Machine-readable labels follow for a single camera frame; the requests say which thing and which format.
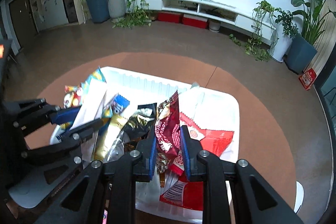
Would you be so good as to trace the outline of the red white candy packet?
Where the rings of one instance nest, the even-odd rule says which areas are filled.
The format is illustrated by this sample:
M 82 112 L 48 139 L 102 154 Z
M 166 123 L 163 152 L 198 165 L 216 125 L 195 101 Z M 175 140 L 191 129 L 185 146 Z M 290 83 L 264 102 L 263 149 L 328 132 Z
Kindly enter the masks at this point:
M 187 126 L 190 137 L 200 141 L 202 148 L 220 157 L 231 144 L 233 131 L 209 130 L 200 128 L 191 118 L 180 113 L 180 125 Z M 190 182 L 183 166 L 182 153 L 169 164 L 171 174 L 176 174 L 177 181 L 169 186 L 159 200 L 164 203 L 191 210 L 203 210 L 203 182 Z

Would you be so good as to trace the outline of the red storage box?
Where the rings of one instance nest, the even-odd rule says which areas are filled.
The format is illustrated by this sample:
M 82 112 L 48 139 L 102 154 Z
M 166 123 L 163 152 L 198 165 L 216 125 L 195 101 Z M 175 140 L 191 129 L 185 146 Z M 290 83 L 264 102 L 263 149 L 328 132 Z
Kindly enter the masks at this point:
M 187 26 L 192 26 L 201 29 L 208 28 L 208 19 L 195 15 L 184 14 L 182 18 L 182 23 Z
M 157 20 L 160 22 L 176 23 L 180 24 L 183 18 L 183 14 L 179 12 L 160 11 L 157 16 Z

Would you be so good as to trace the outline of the light blue mushroom chips bag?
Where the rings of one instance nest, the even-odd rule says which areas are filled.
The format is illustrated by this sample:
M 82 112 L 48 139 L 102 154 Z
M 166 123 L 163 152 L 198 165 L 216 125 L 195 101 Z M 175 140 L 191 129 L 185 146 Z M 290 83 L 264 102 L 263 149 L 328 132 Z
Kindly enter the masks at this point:
M 106 82 L 100 67 L 91 73 L 88 78 L 79 86 L 65 86 L 66 95 L 64 96 L 63 100 L 65 108 L 82 105 L 84 102 L 84 94 L 88 91 L 88 86 L 90 85 L 92 79 Z M 62 124 L 61 129 L 68 130 L 72 124 L 73 122 Z

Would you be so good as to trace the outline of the red storage box left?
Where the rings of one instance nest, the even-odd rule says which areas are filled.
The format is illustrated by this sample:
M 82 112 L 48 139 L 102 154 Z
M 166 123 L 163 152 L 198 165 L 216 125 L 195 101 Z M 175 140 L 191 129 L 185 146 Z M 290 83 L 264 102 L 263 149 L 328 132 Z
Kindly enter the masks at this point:
M 157 16 L 157 20 L 160 22 L 176 23 L 180 24 L 183 18 L 183 14 L 179 12 L 160 11 Z

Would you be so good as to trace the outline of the dark red chocolate packet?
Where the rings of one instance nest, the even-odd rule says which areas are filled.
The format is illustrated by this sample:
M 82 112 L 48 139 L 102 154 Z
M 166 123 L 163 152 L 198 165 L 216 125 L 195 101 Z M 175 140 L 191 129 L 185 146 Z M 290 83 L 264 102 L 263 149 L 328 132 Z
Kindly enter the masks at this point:
M 178 176 L 184 172 L 179 114 L 177 92 L 158 106 L 158 119 L 154 132 L 158 150 L 156 167 L 161 188 L 165 186 L 165 172 L 168 169 Z

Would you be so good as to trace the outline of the white tv cabinet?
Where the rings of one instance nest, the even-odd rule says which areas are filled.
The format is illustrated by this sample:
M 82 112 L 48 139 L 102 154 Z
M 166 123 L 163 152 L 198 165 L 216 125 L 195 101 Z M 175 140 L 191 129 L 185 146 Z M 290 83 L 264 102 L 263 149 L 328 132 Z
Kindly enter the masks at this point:
M 264 19 L 256 22 L 252 13 L 242 12 L 234 6 L 204 0 L 146 0 L 153 11 L 170 11 L 200 16 L 222 22 L 225 27 L 238 29 L 246 34 L 259 34 L 266 44 L 271 45 L 275 28 Z

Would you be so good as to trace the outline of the red storage box right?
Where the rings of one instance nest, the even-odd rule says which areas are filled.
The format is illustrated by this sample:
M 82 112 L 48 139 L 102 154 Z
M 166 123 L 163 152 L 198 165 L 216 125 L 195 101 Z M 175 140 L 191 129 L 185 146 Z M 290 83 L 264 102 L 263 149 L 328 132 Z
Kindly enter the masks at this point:
M 208 28 L 208 19 L 195 15 L 184 14 L 182 18 L 182 23 L 187 26 L 192 26 L 201 29 Z

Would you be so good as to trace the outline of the gold foil snack pack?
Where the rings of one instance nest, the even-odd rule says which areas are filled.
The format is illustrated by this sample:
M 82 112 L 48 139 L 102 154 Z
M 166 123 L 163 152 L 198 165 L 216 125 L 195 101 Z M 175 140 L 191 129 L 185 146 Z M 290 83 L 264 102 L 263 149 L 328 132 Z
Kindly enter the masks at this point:
M 108 152 L 126 123 L 126 118 L 117 114 L 112 116 L 110 121 L 106 124 L 107 128 L 103 129 L 102 133 L 98 135 L 93 154 L 94 160 L 104 161 L 107 159 Z

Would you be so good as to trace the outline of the white snack packet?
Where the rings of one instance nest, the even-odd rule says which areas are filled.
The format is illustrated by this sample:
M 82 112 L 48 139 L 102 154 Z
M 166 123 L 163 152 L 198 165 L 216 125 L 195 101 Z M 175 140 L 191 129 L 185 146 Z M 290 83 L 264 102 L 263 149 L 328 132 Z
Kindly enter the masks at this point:
M 70 130 L 102 117 L 104 107 L 112 100 L 117 89 L 112 84 L 92 79 L 84 102 L 80 106 Z

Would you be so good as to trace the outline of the black snack bag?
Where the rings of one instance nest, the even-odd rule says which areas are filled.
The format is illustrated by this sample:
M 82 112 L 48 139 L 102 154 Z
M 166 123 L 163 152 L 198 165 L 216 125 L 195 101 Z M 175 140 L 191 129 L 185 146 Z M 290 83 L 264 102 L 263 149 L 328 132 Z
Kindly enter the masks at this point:
M 157 119 L 157 103 L 138 105 L 118 133 L 109 150 L 109 157 L 122 156 L 124 152 L 135 150 L 140 140 L 147 137 Z

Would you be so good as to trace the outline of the trailing plant white pot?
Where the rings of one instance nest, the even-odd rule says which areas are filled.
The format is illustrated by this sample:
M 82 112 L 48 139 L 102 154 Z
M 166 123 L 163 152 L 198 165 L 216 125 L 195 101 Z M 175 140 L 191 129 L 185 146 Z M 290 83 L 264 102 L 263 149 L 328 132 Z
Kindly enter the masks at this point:
M 113 6 L 120 11 L 125 11 L 120 16 L 110 15 L 113 28 L 151 26 L 149 4 L 146 0 L 108 0 L 108 5 L 109 12 L 113 11 Z
M 230 40 L 257 61 L 283 62 L 291 39 L 298 34 L 292 12 L 261 0 L 252 11 L 252 20 L 253 31 L 247 41 L 239 41 L 234 34 L 229 35 Z

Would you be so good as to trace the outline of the white plastic tray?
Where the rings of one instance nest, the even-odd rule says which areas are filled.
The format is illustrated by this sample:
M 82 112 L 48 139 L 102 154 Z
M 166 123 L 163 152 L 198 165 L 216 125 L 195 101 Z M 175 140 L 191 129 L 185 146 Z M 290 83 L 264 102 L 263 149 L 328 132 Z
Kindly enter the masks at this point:
M 135 220 L 135 185 L 149 182 L 150 137 L 138 143 L 135 151 L 104 163 L 95 160 L 79 172 L 81 184 L 68 208 L 84 207 L 84 223 L 101 223 L 104 210 L 108 223 L 133 223 Z

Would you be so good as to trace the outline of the pink snack packet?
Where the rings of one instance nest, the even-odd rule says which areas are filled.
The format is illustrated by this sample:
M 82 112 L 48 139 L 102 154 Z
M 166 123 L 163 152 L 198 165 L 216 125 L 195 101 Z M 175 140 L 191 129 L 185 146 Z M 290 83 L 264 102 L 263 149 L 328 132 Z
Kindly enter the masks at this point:
M 104 210 L 102 224 L 106 224 L 107 215 L 108 215 L 108 212 L 106 210 Z

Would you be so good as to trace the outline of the tall plant dark pot right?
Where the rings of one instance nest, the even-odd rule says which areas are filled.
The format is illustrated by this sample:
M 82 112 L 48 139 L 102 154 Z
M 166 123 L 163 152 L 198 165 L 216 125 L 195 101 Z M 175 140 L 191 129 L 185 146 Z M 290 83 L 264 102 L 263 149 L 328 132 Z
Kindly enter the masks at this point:
M 335 16 L 335 11 L 328 9 L 322 15 L 322 9 L 326 6 L 327 0 L 291 0 L 291 5 L 297 10 L 291 14 L 302 17 L 302 30 L 295 34 L 287 58 L 285 60 L 288 68 L 301 74 L 307 65 L 317 54 L 315 43 L 325 32 L 324 24 L 328 15 Z

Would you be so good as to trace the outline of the large white snack bag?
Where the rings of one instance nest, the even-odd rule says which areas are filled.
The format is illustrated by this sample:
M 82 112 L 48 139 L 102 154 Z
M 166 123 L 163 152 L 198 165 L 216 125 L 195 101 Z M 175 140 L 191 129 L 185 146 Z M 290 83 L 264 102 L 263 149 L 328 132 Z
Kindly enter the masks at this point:
M 240 111 L 235 97 L 228 93 L 179 84 L 179 110 L 201 129 L 239 132 Z

